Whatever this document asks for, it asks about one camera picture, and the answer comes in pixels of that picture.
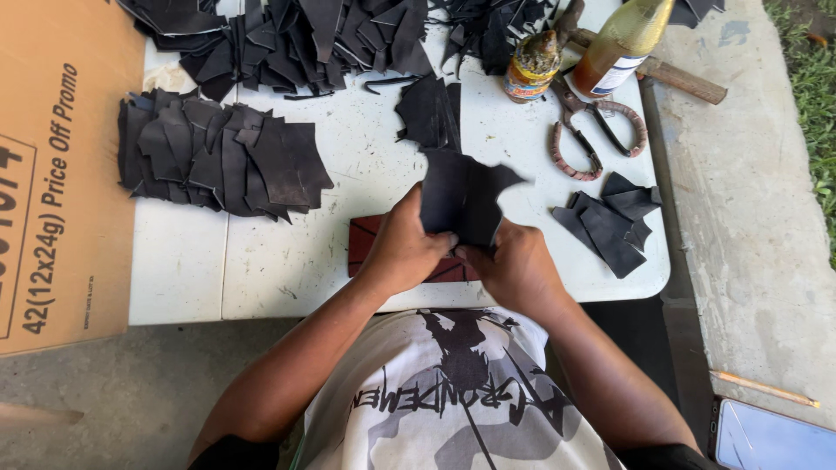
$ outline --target scissors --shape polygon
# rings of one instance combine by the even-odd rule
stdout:
[[[563,107],[563,124],[560,124],[560,120],[554,123],[554,134],[552,137],[552,161],[554,161],[554,165],[563,173],[566,173],[576,180],[593,181],[597,180],[601,176],[601,171],[604,169],[604,166],[601,165],[601,160],[598,158],[598,153],[595,152],[595,149],[589,144],[589,141],[586,140],[584,134],[580,130],[575,129],[572,125],[572,116],[581,111],[588,111],[589,113],[592,113],[592,116],[595,117],[595,121],[598,122],[598,126],[600,126],[600,128],[604,131],[609,141],[613,143],[621,155],[633,158],[634,156],[639,155],[639,153],[641,153],[647,146],[647,127],[645,127],[645,122],[641,119],[641,116],[639,116],[639,114],[629,106],[607,100],[598,100],[592,103],[582,101],[572,91],[572,89],[569,88],[569,85],[566,83],[566,79],[563,77],[563,73],[561,72],[557,72],[554,75],[552,83],[548,87],[554,90],[554,93],[558,96],[560,105]],[[630,120],[630,123],[633,125],[636,133],[636,143],[631,150],[627,150],[621,145],[618,137],[613,134],[613,131],[609,128],[609,125],[607,125],[607,122],[604,120],[600,111],[614,111],[626,116],[627,119]],[[592,161],[592,170],[575,170],[563,159],[563,156],[560,154],[560,134],[564,126],[572,132],[574,138],[586,151],[587,157]]]

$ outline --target hand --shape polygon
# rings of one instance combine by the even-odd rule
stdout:
[[[429,235],[421,225],[421,183],[416,183],[380,223],[374,244],[354,277],[386,298],[426,279],[458,243],[452,232]]]
[[[540,324],[538,317],[571,300],[538,228],[503,218],[493,259],[480,248],[467,245],[456,248],[456,255],[476,270],[487,292],[501,306]]]

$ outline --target white t-shirt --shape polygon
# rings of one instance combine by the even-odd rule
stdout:
[[[305,412],[297,468],[623,468],[543,371],[547,338],[505,309],[373,317]]]

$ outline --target cardboard box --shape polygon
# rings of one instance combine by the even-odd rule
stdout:
[[[134,203],[116,117],[145,40],[110,0],[0,12],[0,355],[123,333]]]

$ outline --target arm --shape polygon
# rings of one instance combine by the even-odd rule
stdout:
[[[358,274],[223,392],[195,440],[190,465],[229,434],[250,442],[287,435],[371,315],[391,295],[423,281],[455,246],[455,235],[424,233],[420,210],[418,184],[386,215]]]
[[[665,393],[568,295],[542,232],[503,219],[493,259],[474,247],[459,247],[456,254],[500,305],[548,332],[578,409],[611,448],[682,443],[699,452]]]

